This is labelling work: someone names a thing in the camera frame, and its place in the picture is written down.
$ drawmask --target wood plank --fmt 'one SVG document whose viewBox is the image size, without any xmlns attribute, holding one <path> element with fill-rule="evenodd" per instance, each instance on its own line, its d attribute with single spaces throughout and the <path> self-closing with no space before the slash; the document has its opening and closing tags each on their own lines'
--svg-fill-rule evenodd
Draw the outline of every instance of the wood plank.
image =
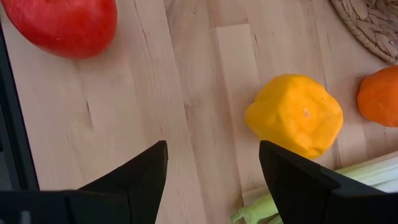
<svg viewBox="0 0 398 224">
<path fill-rule="evenodd" d="M 361 77 L 372 74 L 386 64 L 356 41 L 329 2 L 317 1 L 312 4 L 317 17 L 326 85 L 340 103 L 345 117 L 343 129 L 337 138 L 338 166 L 346 167 L 390 152 L 392 149 L 386 147 L 388 143 L 382 137 L 384 128 L 365 121 L 356 107 Z"/>
<path fill-rule="evenodd" d="M 244 1 L 252 29 L 261 83 L 284 73 L 301 73 L 326 86 L 316 16 L 311 1 Z M 316 162 L 336 167 L 338 145 Z"/>
<path fill-rule="evenodd" d="M 168 20 L 206 220 L 229 223 L 241 206 L 241 191 L 228 97 L 206 2 L 175 1 Z"/>
<path fill-rule="evenodd" d="M 90 117 L 76 65 L 29 43 L 4 11 L 1 24 L 40 187 L 80 187 L 85 174 L 67 130 L 80 123 L 90 132 Z"/>
<path fill-rule="evenodd" d="M 212 27 L 248 23 L 246 11 L 240 0 L 207 0 L 207 3 Z"/>
<path fill-rule="evenodd" d="M 164 8 L 166 9 L 166 12 L 170 7 L 173 7 L 173 5 L 171 4 L 172 2 L 174 2 L 174 0 L 164 0 Z"/>
<path fill-rule="evenodd" d="M 244 111 L 259 89 L 251 31 L 247 24 L 216 28 L 220 58 L 231 107 L 236 156 L 242 191 L 264 185 L 259 140 L 244 122 Z"/>
<path fill-rule="evenodd" d="M 165 139 L 169 168 L 157 223 L 205 223 L 193 148 L 185 118 L 182 87 L 175 64 L 162 0 L 119 1 L 129 15 L 134 90 L 150 143 Z"/>
<path fill-rule="evenodd" d="M 77 62 L 95 140 L 101 142 L 99 148 L 78 150 L 82 164 L 90 158 L 98 161 L 84 165 L 92 180 L 137 156 L 152 143 L 144 133 L 144 111 L 137 99 L 130 64 L 131 39 L 138 40 L 132 29 L 132 9 L 134 2 L 119 1 L 118 29 L 111 47 L 96 58 Z M 79 130 L 73 129 L 75 136 L 82 135 Z"/>
</svg>

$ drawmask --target yellow bell pepper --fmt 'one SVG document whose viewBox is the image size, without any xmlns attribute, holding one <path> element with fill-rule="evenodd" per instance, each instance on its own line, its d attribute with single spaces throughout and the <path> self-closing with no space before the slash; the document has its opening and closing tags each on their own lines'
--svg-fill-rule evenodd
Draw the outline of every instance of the yellow bell pepper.
<svg viewBox="0 0 398 224">
<path fill-rule="evenodd" d="M 246 110 L 247 125 L 259 136 L 308 159 L 321 156 L 343 125 L 343 111 L 325 88 L 309 77 L 273 78 Z"/>
</svg>

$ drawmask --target tomato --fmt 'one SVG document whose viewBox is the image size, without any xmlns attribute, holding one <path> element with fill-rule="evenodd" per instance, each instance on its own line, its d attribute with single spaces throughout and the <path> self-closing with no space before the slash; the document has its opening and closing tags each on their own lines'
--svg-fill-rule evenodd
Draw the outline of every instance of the tomato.
<svg viewBox="0 0 398 224">
<path fill-rule="evenodd" d="M 8 18 L 30 42 L 55 55 L 89 58 L 116 33 L 114 0 L 1 0 Z"/>
</svg>

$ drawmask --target wooden table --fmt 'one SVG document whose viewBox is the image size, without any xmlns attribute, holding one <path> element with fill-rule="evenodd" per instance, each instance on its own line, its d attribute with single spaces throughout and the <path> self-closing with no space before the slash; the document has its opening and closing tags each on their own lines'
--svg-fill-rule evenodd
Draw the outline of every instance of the wooden table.
<svg viewBox="0 0 398 224">
<path fill-rule="evenodd" d="M 75 189 L 160 139 L 169 172 L 158 223 L 229 223 L 264 185 L 245 108 L 270 78 L 303 73 L 340 102 L 345 124 L 318 160 L 337 168 L 394 151 L 355 93 L 386 64 L 327 0 L 118 0 L 118 33 L 91 60 L 50 55 L 1 22 L 41 189 Z"/>
</svg>

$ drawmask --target dark table edge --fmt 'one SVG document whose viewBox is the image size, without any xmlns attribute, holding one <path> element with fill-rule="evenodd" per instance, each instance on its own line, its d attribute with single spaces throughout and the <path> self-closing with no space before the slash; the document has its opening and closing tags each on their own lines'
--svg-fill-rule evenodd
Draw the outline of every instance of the dark table edge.
<svg viewBox="0 0 398 224">
<path fill-rule="evenodd" d="M 0 27 L 0 140 L 14 190 L 39 190 L 24 118 Z"/>
</svg>

